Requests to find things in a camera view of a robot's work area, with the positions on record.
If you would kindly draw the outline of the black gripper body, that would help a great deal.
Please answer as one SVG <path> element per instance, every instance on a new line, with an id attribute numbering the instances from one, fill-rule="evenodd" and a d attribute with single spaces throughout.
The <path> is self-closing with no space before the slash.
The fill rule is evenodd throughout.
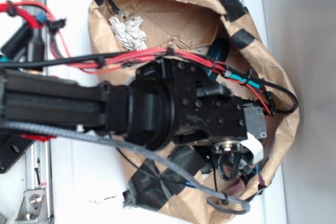
<path id="1" fill-rule="evenodd" d="M 217 154 L 247 154 L 249 161 L 264 158 L 267 137 L 261 105 L 237 97 L 224 84 L 211 80 L 195 63 L 164 58 L 136 71 L 136 87 L 152 94 L 151 118 L 162 136 L 148 148 L 176 145 L 208 146 Z"/>

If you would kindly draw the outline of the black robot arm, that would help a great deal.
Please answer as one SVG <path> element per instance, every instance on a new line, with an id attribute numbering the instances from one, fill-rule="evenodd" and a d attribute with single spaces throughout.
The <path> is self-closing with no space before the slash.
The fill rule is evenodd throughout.
<path id="1" fill-rule="evenodd" d="M 233 95 L 199 65 L 150 62 L 132 82 L 82 87 L 64 79 L 1 70 L 1 118 L 114 133 L 152 151 L 169 143 L 228 148 L 256 164 L 266 122 L 259 104 Z"/>

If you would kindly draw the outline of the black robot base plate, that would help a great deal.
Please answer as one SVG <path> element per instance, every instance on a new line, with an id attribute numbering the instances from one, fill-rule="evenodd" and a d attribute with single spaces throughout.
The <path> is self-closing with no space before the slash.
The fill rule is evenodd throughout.
<path id="1" fill-rule="evenodd" d="M 1 133 L 1 174 L 7 173 L 32 144 L 33 140 L 20 135 Z"/>

